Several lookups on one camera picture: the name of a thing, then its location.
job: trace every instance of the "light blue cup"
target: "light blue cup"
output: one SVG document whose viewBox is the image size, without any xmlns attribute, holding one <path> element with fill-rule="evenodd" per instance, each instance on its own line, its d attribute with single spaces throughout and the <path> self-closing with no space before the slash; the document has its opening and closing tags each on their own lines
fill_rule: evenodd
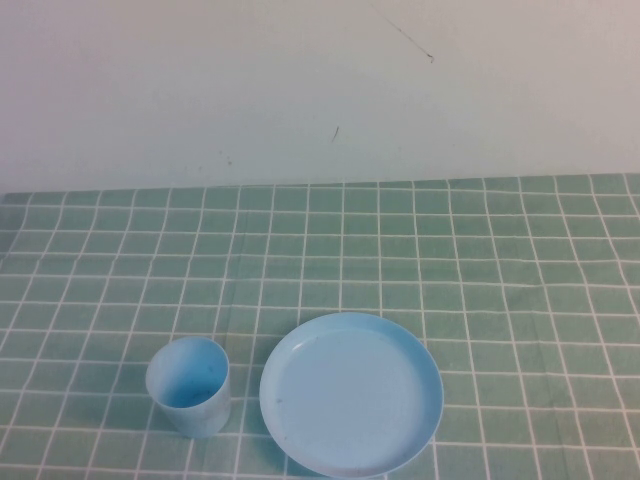
<svg viewBox="0 0 640 480">
<path fill-rule="evenodd" d="M 229 419 L 229 359 L 213 340 L 185 337 L 165 345 L 151 359 L 146 384 L 186 437 L 210 437 Z"/>
</svg>

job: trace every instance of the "plate rim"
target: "plate rim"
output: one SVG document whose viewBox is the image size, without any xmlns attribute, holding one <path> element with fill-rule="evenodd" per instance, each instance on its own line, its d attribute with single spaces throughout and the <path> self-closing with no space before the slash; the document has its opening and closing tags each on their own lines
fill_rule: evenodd
<svg viewBox="0 0 640 480">
<path fill-rule="evenodd" d="M 266 420 L 267 416 L 265 415 L 265 404 L 267 402 L 267 400 L 265 399 L 266 397 L 266 393 L 265 393 L 265 373 L 268 374 L 269 372 L 269 364 L 270 362 L 273 363 L 272 358 L 274 356 L 274 354 L 278 351 L 278 348 L 281 348 L 281 345 L 283 344 L 283 342 L 292 334 L 294 334 L 294 332 L 296 332 L 298 329 L 302 328 L 302 327 L 306 327 L 311 323 L 319 323 L 322 322 L 324 320 L 326 320 L 327 318 L 335 318 L 335 317 L 342 317 L 342 316 L 352 316 L 355 315 L 357 317 L 370 317 L 373 319 L 376 319 L 376 321 L 383 321 L 387 324 L 389 324 L 390 326 L 392 326 L 393 328 L 397 329 L 397 331 L 402 332 L 402 334 L 404 335 L 408 335 L 412 341 L 416 342 L 421 348 L 422 350 L 424 350 L 424 352 L 427 354 L 427 357 L 429 358 L 429 360 L 432 362 L 433 367 L 435 368 L 435 371 L 437 373 L 437 379 L 438 379 L 438 383 L 439 383 L 439 387 L 440 387 L 440 411 L 438 413 L 438 419 L 436 421 L 435 424 L 435 428 L 433 429 L 433 432 L 431 433 L 431 436 L 425 441 L 424 445 L 422 445 L 422 447 L 414 454 L 412 455 L 410 458 L 408 458 L 407 460 L 403 461 L 402 463 L 394 466 L 391 469 L 388 470 L 380 470 L 378 472 L 374 472 L 371 475 L 367 475 L 367 477 L 361 477 L 358 475 L 353 475 L 353 476 L 340 476 L 340 475 L 336 475 L 335 473 L 332 473 L 330 471 L 325 471 L 325 472 L 321 472 L 315 469 L 312 469 L 308 466 L 306 466 L 303 462 L 300 462 L 298 459 L 294 458 L 294 456 L 290 455 L 287 452 L 287 449 L 285 448 L 284 445 L 282 445 L 280 443 L 280 441 L 278 441 L 278 438 L 272 433 L 271 429 L 269 428 L 269 424 Z M 433 440 L 433 438 L 435 437 L 435 434 L 438 430 L 438 427 L 440 426 L 440 422 L 442 421 L 442 415 L 444 412 L 444 384 L 442 382 L 442 374 L 440 373 L 440 369 L 438 368 L 438 365 L 435 361 L 435 359 L 433 358 L 433 355 L 431 355 L 431 352 L 429 352 L 429 350 L 427 349 L 427 347 L 420 341 L 420 339 L 418 339 L 413 333 L 411 333 L 409 330 L 407 330 L 406 328 L 404 328 L 401 325 L 398 325 L 395 322 L 392 322 L 391 320 L 388 320 L 384 317 L 380 317 L 378 315 L 373 315 L 373 314 L 369 314 L 369 313 L 362 313 L 362 312 L 336 312 L 336 313 L 329 313 L 326 315 L 321 315 L 319 317 L 315 317 L 311 320 L 306 321 L 305 323 L 298 325 L 296 328 L 294 328 L 293 330 L 291 330 L 289 333 L 287 333 L 283 338 L 280 339 L 280 341 L 276 344 L 276 346 L 274 347 L 274 349 L 271 351 L 271 353 L 269 354 L 269 357 L 267 358 L 267 361 L 265 362 L 264 368 L 262 370 L 262 374 L 260 376 L 260 388 L 259 388 L 259 403 L 260 403 L 260 413 L 262 414 L 262 417 L 264 419 L 264 423 L 265 426 L 267 427 L 267 431 L 269 432 L 269 435 L 271 436 L 271 438 L 276 442 L 276 444 L 278 445 L 278 447 L 280 447 L 280 449 L 284 452 L 285 455 L 289 456 L 291 459 L 293 459 L 294 461 L 296 461 L 297 463 L 299 463 L 300 465 L 302 465 L 304 468 L 307 468 L 308 470 L 318 473 L 320 475 L 327 475 L 333 478 L 369 478 L 371 476 L 376 476 L 376 475 L 383 475 L 383 474 L 387 474 L 390 472 L 393 472 L 399 468 L 402 468 L 404 465 L 408 464 L 409 462 L 411 462 L 414 458 L 416 458 L 418 455 L 420 455 L 424 449 L 429 445 L 429 443 L 431 443 L 431 441 Z"/>
</svg>

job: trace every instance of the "white grid line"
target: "white grid line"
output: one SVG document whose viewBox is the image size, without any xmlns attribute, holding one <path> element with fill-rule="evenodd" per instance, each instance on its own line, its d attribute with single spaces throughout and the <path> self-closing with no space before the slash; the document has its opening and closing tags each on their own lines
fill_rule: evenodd
<svg viewBox="0 0 640 480">
<path fill-rule="evenodd" d="M 416 190 L 415 190 L 415 185 L 412 182 L 411 183 L 411 206 L 413 209 L 413 228 L 415 231 L 415 248 L 416 248 L 416 255 L 420 255 L 420 246 L 418 243 L 418 225 L 417 225 L 417 219 L 416 219 Z M 419 285 L 422 285 L 422 268 L 420 266 L 420 264 L 418 263 L 417 265 L 418 268 L 418 281 L 419 281 Z M 380 270 L 380 278 L 382 279 L 382 269 Z M 427 342 L 427 324 L 426 324 L 426 320 L 424 318 L 425 316 L 425 309 L 424 309 L 424 297 L 422 295 L 422 291 L 420 292 L 420 318 L 422 319 L 422 340 L 425 343 L 426 346 L 426 342 Z M 432 444 L 432 450 L 433 450 L 433 468 L 434 468 L 434 474 L 435 474 L 435 479 L 439 480 L 440 479 L 440 469 L 438 466 L 438 447 L 436 445 L 436 441 L 435 441 L 435 432 L 433 433 L 433 438 L 431 439 L 431 444 Z"/>
<path fill-rule="evenodd" d="M 448 202 L 449 202 L 449 211 L 451 211 L 451 185 L 449 182 L 447 182 L 447 192 L 448 192 Z M 449 221 L 451 222 L 451 229 L 453 230 L 454 226 L 453 226 L 453 214 L 450 215 L 449 217 Z M 458 278 L 462 278 L 462 273 L 460 271 L 460 260 L 458 258 L 458 246 L 456 245 L 456 242 L 453 242 L 453 250 L 455 253 L 455 258 L 456 258 L 456 268 L 457 268 L 457 272 L 458 272 Z M 464 298 L 464 289 L 462 288 L 462 283 L 458 282 L 460 285 L 460 298 L 462 300 L 462 314 L 464 316 L 464 327 L 465 327 L 465 335 L 466 335 L 466 339 L 468 341 L 467 343 L 467 353 L 469 355 L 469 365 L 471 367 L 471 379 L 473 381 L 473 391 L 475 394 L 475 400 L 476 400 L 476 413 L 478 416 L 478 424 L 480 427 L 480 443 L 482 445 L 482 456 L 483 456 L 483 460 L 484 460 L 484 468 L 485 468 L 485 476 L 487 480 L 491 480 L 491 469 L 489 466 L 489 456 L 487 453 L 487 439 L 486 439 L 486 435 L 484 432 L 484 426 L 482 425 L 482 412 L 480 411 L 480 394 L 479 394 L 479 390 L 478 390 L 478 380 L 476 378 L 476 371 L 475 371 L 475 364 L 473 361 L 473 351 L 471 349 L 471 334 L 469 332 L 469 319 L 467 318 L 467 310 L 466 310 L 466 303 L 465 303 L 465 298 Z"/>
<path fill-rule="evenodd" d="M 275 205 L 275 198 L 276 198 L 276 189 L 274 188 L 271 192 L 271 214 L 269 216 L 269 232 L 271 232 L 271 228 L 273 226 L 273 208 Z M 271 235 L 267 235 L 267 245 L 265 248 L 265 252 L 269 251 L 269 243 L 271 240 Z M 247 399 L 249 396 L 249 387 L 251 385 L 251 376 L 253 374 L 253 358 L 254 358 L 254 354 L 255 354 L 255 349 L 256 349 L 256 337 L 257 337 L 257 333 L 258 333 L 258 322 L 260 319 L 260 308 L 262 305 L 262 294 L 264 291 L 264 277 L 265 274 L 267 272 L 267 258 L 265 256 L 264 258 L 264 263 L 262 265 L 262 279 L 260 281 L 260 291 L 258 294 L 258 308 L 256 310 L 256 323 L 254 325 L 253 328 L 253 339 L 251 342 L 251 353 L 249 355 L 249 370 L 247 372 L 247 383 L 245 385 L 245 392 L 244 392 L 244 400 L 242 402 L 242 416 L 240 417 L 240 428 L 238 430 L 238 443 L 236 445 L 236 459 L 235 459 L 235 464 L 233 467 L 233 478 L 236 479 L 238 476 L 238 467 L 240 466 L 240 450 L 242 448 L 242 436 L 244 433 L 244 421 L 245 421 L 245 417 L 247 415 Z"/>
<path fill-rule="evenodd" d="M 162 221 L 162 229 L 164 231 L 164 228 L 167 224 L 167 218 L 169 218 L 169 202 L 171 201 L 171 189 L 169 189 L 169 192 L 167 194 L 167 199 L 166 199 L 166 204 L 165 204 L 165 209 L 164 209 L 164 219 Z M 144 299 L 144 294 L 145 294 L 145 290 L 147 289 L 147 285 L 149 283 L 149 278 L 151 275 L 151 269 L 153 268 L 153 259 L 156 258 L 156 255 L 158 254 L 158 251 L 160 249 L 160 242 L 161 242 L 161 238 L 158 238 L 156 246 L 155 246 L 155 250 L 154 250 L 154 255 L 152 257 L 152 261 L 149 262 L 149 269 L 147 270 L 147 275 L 145 277 L 145 283 L 144 283 L 144 288 L 142 289 L 142 294 L 140 295 L 140 299 L 138 301 L 138 303 L 136 304 L 136 313 L 134 315 L 134 321 L 131 325 L 131 330 L 133 329 L 133 326 L 135 325 L 135 322 L 137 321 L 137 317 L 138 314 L 140 313 L 140 308 L 142 306 L 142 302 Z M 118 377 L 120 376 L 120 372 L 122 371 L 122 367 L 119 366 L 118 367 L 118 374 L 116 375 L 116 380 L 112 386 L 112 390 L 114 390 L 114 387 L 118 381 Z M 147 438 L 149 437 L 149 430 L 151 427 L 151 419 L 153 418 L 153 412 L 155 411 L 155 402 L 152 402 L 151 404 L 151 408 L 149 409 L 149 416 L 147 417 L 147 423 L 146 423 L 146 429 L 145 429 L 145 433 L 144 433 L 144 437 L 142 438 L 142 444 L 140 445 L 140 452 L 138 453 L 138 461 L 136 462 L 136 468 L 134 470 L 134 478 L 137 478 L 138 475 L 140 474 L 140 467 L 142 465 L 142 459 L 144 458 L 144 449 L 147 443 Z"/>
<path fill-rule="evenodd" d="M 487 201 L 487 192 L 484 192 L 484 206 L 485 208 L 488 210 L 489 209 L 489 202 Z M 491 222 L 489 222 L 489 232 L 491 233 L 491 243 L 493 245 L 493 253 L 496 256 L 496 258 L 498 257 L 498 250 L 496 247 L 496 240 L 495 238 L 493 238 L 493 226 L 491 225 Z M 533 431 L 533 423 L 531 421 L 531 413 L 529 412 L 529 402 L 527 401 L 527 392 L 526 389 L 524 387 L 524 379 L 522 377 L 522 369 L 520 368 L 520 358 L 518 357 L 518 349 L 516 348 L 516 343 L 515 343 L 515 335 L 513 334 L 513 324 L 511 322 L 511 315 L 509 314 L 509 309 L 507 308 L 507 294 L 505 293 L 505 289 L 504 289 L 504 282 L 503 282 L 503 276 L 502 276 L 502 267 L 500 266 L 500 264 L 498 264 L 498 277 L 500 278 L 500 283 L 502 284 L 502 288 L 501 288 L 501 293 L 502 293 L 502 301 L 504 302 L 504 308 L 507 311 L 507 325 L 509 326 L 509 337 L 511 337 L 511 346 L 512 346 L 512 351 L 513 351 L 513 356 L 514 356 L 514 360 L 516 362 L 516 371 L 518 373 L 518 378 L 520 380 L 520 392 L 522 394 L 522 402 L 524 403 L 524 408 L 525 408 L 525 413 L 527 416 L 527 427 L 529 429 L 529 435 L 531 438 L 531 443 L 533 444 L 533 458 L 536 464 L 536 471 L 538 473 L 538 480 L 542 480 L 542 469 L 540 468 L 540 460 L 538 459 L 538 451 L 536 450 L 535 446 L 536 446 L 536 437 Z M 480 416 L 480 422 L 483 422 L 483 418 L 482 415 Z"/>
</svg>

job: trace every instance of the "light blue plate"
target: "light blue plate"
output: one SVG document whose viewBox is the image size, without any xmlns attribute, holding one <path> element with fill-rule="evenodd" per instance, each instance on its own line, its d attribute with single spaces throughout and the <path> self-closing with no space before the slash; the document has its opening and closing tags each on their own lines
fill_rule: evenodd
<svg viewBox="0 0 640 480">
<path fill-rule="evenodd" d="M 296 462 L 340 478 L 394 470 L 440 422 L 442 379 L 411 333 L 374 315 L 311 320 L 276 346 L 260 381 L 269 432 Z"/>
</svg>

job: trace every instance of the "green checkered tablecloth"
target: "green checkered tablecloth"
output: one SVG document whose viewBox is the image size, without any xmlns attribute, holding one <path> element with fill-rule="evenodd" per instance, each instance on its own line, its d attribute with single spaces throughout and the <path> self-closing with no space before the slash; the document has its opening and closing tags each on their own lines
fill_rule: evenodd
<svg viewBox="0 0 640 480">
<path fill-rule="evenodd" d="M 388 478 L 640 478 L 640 175 L 8 194 L 0 478 L 310 477 L 260 415 L 301 322 L 363 311 L 442 372 L 433 441 Z M 144 387 L 185 335 L 229 354 L 224 430 Z"/>
</svg>

